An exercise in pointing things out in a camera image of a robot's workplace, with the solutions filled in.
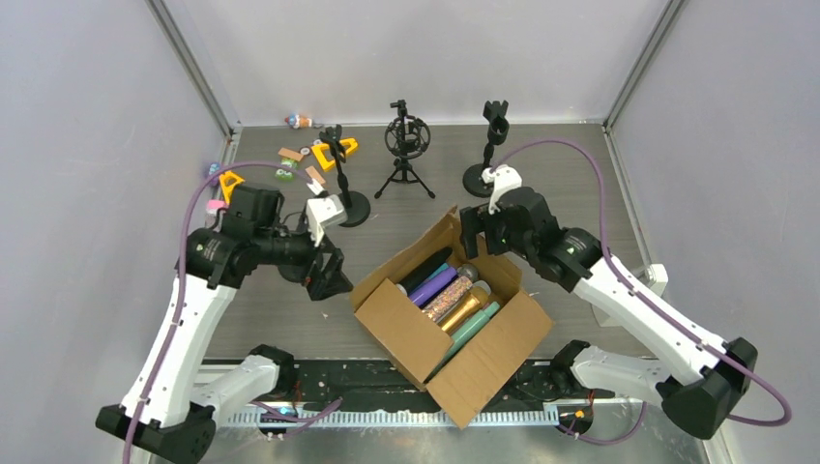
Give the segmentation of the cardboard box with label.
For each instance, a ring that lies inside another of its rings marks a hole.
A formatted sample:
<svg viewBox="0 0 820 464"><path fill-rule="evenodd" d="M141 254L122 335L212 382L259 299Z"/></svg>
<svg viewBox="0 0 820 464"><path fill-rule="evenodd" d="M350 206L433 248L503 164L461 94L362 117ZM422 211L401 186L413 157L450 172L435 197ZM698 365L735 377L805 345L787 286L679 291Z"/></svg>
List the cardboard box with label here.
<svg viewBox="0 0 820 464"><path fill-rule="evenodd" d="M508 258L459 241L450 209L351 294L353 313L400 373L465 428L553 327Z"/></svg>

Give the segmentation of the black mic stand front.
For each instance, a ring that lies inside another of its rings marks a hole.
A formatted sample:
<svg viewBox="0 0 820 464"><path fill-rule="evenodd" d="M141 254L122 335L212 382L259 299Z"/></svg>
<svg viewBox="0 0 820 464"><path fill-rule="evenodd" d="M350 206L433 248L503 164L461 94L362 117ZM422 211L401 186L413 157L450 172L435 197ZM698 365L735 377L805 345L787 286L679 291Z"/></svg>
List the black mic stand front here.
<svg viewBox="0 0 820 464"><path fill-rule="evenodd" d="M302 285L308 276L309 266L280 265L277 269L283 279Z"/></svg>

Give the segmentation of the black mic stand round base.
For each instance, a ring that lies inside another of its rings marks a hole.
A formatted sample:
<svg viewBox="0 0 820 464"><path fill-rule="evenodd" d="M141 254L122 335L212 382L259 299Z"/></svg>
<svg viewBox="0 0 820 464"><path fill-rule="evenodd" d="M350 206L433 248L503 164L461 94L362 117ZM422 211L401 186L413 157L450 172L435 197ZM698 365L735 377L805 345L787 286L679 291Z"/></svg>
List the black mic stand round base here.
<svg viewBox="0 0 820 464"><path fill-rule="evenodd" d="M341 142L342 126L327 126L320 132L319 139L329 146L331 156L336 163L337 185L340 188L341 200L348 215L342 227L353 228L362 225L371 213L369 200L360 192L351 190L349 179L342 166L348 161L348 153Z"/></svg>

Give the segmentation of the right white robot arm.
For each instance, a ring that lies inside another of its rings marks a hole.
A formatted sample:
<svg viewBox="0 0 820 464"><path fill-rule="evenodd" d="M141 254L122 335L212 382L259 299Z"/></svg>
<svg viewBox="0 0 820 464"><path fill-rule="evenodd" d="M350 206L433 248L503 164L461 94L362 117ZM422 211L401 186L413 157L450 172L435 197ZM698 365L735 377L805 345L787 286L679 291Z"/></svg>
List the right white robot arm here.
<svg viewBox="0 0 820 464"><path fill-rule="evenodd" d="M555 368L587 390L605 390L658 406L681 430L712 438L747 392L757 350L739 337L725 341L692 323L650 291L585 229L562 227L545 199L514 188L494 204L463 208L466 255L511 252L538 276L603 310L648 348L640 359L569 342Z"/></svg>

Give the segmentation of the black tripod shock mount stand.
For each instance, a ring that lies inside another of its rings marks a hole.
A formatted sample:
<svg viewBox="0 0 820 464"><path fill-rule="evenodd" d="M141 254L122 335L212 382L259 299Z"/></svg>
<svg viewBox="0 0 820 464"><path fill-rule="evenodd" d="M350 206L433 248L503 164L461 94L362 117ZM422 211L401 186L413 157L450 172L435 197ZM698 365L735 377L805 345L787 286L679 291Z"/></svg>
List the black tripod shock mount stand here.
<svg viewBox="0 0 820 464"><path fill-rule="evenodd" d="M385 129L384 143L389 153L394 156L394 171L374 193L374 197L380 198L387 186L395 183L418 184L431 199L435 199L436 194L416 173L412 165L412 161L424 155L430 145L430 128L423 119L409 113L406 100L393 101L390 108L396 110L396 117Z"/></svg>

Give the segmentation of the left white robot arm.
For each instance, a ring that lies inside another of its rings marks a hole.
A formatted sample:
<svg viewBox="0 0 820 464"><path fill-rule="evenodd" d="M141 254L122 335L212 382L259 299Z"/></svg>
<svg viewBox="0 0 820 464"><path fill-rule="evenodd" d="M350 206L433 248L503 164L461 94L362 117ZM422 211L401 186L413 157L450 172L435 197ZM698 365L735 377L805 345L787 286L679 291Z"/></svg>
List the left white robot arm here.
<svg viewBox="0 0 820 464"><path fill-rule="evenodd" d="M346 221L345 207L319 184L310 189L296 229L281 220L279 190L242 185L214 225L183 232L171 297L149 355L124 398L96 418L99 430L123 441L124 462L144 450L173 463L197 463L218 428L248 403L295 390L293 356L266 344L204 386L195 379L222 316L257 268L293 270L314 301L351 291L343 254L326 233Z"/></svg>

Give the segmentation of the black mic stand wide clip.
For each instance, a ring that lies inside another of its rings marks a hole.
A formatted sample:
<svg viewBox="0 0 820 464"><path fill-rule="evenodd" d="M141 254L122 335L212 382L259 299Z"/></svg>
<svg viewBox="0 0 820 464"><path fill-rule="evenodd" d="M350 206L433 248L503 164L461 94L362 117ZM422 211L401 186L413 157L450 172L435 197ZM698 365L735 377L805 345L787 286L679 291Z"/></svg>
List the black mic stand wide clip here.
<svg viewBox="0 0 820 464"><path fill-rule="evenodd" d="M490 166L495 148L502 145L508 137L508 109L508 101L486 101L484 104L483 116L488 122L488 127L483 160L467 167L462 175L463 187L473 196L487 198L492 192L492 188L483 180L482 174Z"/></svg>

